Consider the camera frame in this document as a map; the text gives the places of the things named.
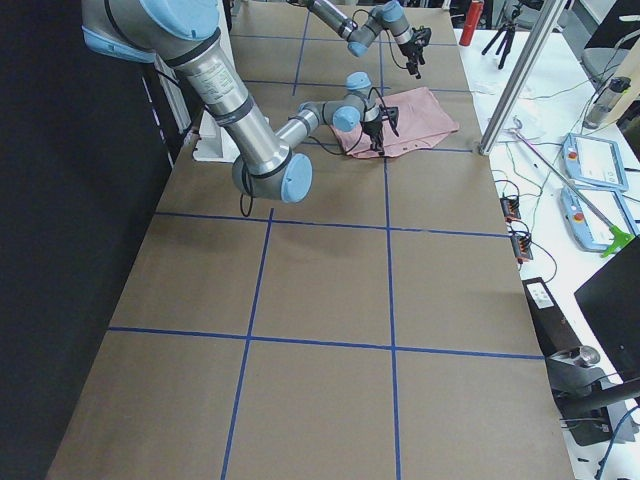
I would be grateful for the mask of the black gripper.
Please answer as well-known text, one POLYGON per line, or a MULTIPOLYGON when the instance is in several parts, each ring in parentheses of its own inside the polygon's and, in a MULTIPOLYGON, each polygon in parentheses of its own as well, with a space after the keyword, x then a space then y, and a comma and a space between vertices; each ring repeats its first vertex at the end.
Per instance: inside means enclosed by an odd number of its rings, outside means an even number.
POLYGON ((419 65, 424 65, 423 49, 429 45, 432 30, 430 27, 419 28, 409 26, 408 29, 397 36, 397 44, 401 53, 407 60, 406 70, 417 79, 421 78, 419 65))
POLYGON ((398 107, 376 106, 367 110, 363 120, 360 122, 362 131, 372 141, 371 150, 379 157, 385 156, 383 123, 387 122, 393 134, 398 137, 398 117, 398 107))

